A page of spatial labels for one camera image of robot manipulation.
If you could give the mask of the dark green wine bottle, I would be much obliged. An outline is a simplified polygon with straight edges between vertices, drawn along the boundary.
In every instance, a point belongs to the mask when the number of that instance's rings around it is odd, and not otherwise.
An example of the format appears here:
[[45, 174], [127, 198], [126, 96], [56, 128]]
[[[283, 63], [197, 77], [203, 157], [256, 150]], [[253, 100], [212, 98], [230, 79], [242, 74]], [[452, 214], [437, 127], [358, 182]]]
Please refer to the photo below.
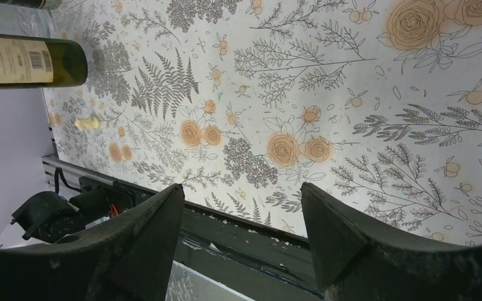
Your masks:
[[85, 52], [74, 41], [0, 34], [0, 89], [77, 87], [87, 76]]

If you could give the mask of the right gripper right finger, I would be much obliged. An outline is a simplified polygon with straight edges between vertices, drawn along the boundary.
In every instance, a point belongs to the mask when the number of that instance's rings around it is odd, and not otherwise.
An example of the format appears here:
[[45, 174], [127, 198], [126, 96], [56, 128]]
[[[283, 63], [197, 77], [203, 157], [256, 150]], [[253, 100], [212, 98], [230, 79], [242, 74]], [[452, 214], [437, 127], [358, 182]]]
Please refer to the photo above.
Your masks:
[[482, 246], [413, 235], [308, 182], [301, 204], [326, 300], [482, 300]]

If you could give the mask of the frosted champagne bottle dark label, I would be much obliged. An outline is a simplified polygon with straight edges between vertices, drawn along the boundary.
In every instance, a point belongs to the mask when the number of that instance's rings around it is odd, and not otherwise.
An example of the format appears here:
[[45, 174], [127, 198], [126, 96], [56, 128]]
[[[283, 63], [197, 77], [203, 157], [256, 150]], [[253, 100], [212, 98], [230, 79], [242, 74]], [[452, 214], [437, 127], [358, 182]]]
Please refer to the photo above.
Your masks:
[[0, 0], [0, 4], [21, 6], [32, 9], [56, 9], [62, 0]]

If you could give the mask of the short clear glass bottle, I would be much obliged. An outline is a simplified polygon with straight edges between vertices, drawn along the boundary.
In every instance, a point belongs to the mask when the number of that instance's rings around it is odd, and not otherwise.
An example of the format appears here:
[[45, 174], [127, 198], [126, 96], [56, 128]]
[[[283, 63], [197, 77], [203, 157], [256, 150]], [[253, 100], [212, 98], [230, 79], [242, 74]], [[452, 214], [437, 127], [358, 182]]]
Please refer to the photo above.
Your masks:
[[56, 28], [47, 10], [0, 4], [0, 34], [55, 38]]

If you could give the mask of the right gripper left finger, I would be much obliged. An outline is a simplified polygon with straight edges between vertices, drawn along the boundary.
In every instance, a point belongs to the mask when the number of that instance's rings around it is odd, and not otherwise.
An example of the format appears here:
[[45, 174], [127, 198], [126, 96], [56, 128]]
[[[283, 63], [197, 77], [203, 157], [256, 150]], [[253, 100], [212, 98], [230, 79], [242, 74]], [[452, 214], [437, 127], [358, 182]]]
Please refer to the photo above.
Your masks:
[[0, 300], [164, 300], [184, 206], [173, 184], [54, 244], [0, 250]]

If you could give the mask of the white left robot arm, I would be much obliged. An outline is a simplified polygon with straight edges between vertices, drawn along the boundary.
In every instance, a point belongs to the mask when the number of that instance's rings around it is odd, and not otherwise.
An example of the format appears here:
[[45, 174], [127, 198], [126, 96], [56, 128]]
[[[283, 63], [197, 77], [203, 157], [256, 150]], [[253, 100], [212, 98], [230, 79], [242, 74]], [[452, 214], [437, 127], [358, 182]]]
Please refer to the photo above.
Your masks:
[[52, 191], [30, 197], [12, 214], [11, 224], [24, 230], [23, 239], [36, 238], [46, 243], [55, 243], [86, 227], [78, 208]]

